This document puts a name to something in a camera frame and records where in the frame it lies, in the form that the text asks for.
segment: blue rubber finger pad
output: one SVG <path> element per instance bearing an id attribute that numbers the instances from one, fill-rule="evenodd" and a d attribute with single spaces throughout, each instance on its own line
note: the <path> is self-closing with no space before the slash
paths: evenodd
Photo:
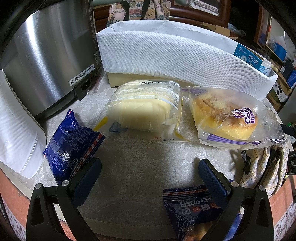
<path id="1" fill-rule="evenodd" d="M 217 206 L 222 209 L 226 207 L 227 191 L 218 180 L 216 175 L 213 173 L 205 159 L 202 159 L 198 165 L 198 172 L 212 195 Z"/>

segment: white cloth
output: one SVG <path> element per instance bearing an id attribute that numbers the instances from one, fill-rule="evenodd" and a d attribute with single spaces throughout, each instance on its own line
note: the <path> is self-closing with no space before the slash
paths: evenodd
<path id="1" fill-rule="evenodd" d="M 32 178 L 43 162 L 44 131 L 15 97 L 0 71 L 0 161 L 26 178 Z"/>
<path id="2" fill-rule="evenodd" d="M 178 79 L 191 85 L 242 91 L 263 100 L 268 76 L 233 55 L 237 42 L 218 33 L 167 20 L 117 22 L 96 34 L 104 70 Z"/>

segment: plastic bag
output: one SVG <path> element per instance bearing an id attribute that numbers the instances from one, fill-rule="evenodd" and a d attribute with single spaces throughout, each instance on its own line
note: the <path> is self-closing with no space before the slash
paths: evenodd
<path id="1" fill-rule="evenodd" d="M 99 89 L 99 84 L 101 80 L 105 77 L 105 75 L 107 75 L 107 73 L 104 70 L 102 70 L 100 75 L 96 77 L 96 83 L 94 87 L 87 92 L 88 95 L 95 95 L 97 93 Z"/>
<path id="2" fill-rule="evenodd" d="M 287 50 L 287 46 L 286 46 L 286 43 L 285 43 L 284 36 L 276 36 L 276 37 L 271 36 L 268 43 L 278 43 L 285 50 Z"/>
<path id="3" fill-rule="evenodd" d="M 163 203 L 178 241 L 201 240 L 222 211 L 205 185 L 164 189 Z M 242 215 L 238 212 L 225 241 L 234 236 L 241 219 Z"/>
<path id="4" fill-rule="evenodd" d="M 236 33 L 237 35 L 239 35 L 240 37 L 245 37 L 246 36 L 246 32 L 243 30 L 238 30 L 234 25 L 232 25 L 231 23 L 228 23 L 228 27 L 227 27 L 230 31 Z"/>
<path id="5" fill-rule="evenodd" d="M 81 170 L 104 139 L 101 133 L 79 125 L 69 110 L 43 152 L 57 184 Z"/>
<path id="6" fill-rule="evenodd" d="M 131 81 L 114 92 L 94 130 L 126 132 L 158 140 L 184 140 L 179 124 L 181 108 L 179 84 L 173 81 Z"/>
<path id="7" fill-rule="evenodd" d="M 228 149 L 253 149 L 286 141 L 276 115 L 239 91 L 186 87 L 201 143 Z"/>

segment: blue snack package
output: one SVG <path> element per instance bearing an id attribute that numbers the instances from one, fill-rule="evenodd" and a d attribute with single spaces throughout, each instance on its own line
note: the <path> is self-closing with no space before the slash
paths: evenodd
<path id="1" fill-rule="evenodd" d="M 218 207 L 207 187 L 174 188 L 163 190 L 166 207 L 178 241 L 199 241 L 216 220 L 222 209 Z M 239 212 L 224 241 L 231 239 L 242 218 Z"/>
<path id="2" fill-rule="evenodd" d="M 100 132 L 79 125 L 69 110 L 43 152 L 57 184 L 81 170 L 104 139 Z"/>

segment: patterned border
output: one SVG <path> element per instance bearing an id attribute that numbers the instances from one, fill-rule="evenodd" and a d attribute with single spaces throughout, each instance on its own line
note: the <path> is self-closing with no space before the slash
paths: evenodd
<path id="1" fill-rule="evenodd" d="M 288 210 L 274 226 L 274 241 L 280 241 L 296 219 L 296 204 L 291 203 Z"/>
<path id="2" fill-rule="evenodd" d="M 16 236 L 21 241 L 26 241 L 26 230 L 25 228 L 20 224 L 20 222 L 16 219 L 16 217 L 12 214 L 11 210 L 7 207 L 4 199 L 3 203 L 6 209 L 7 216 L 9 218 L 10 224 L 12 226 L 13 231 L 15 232 Z"/>

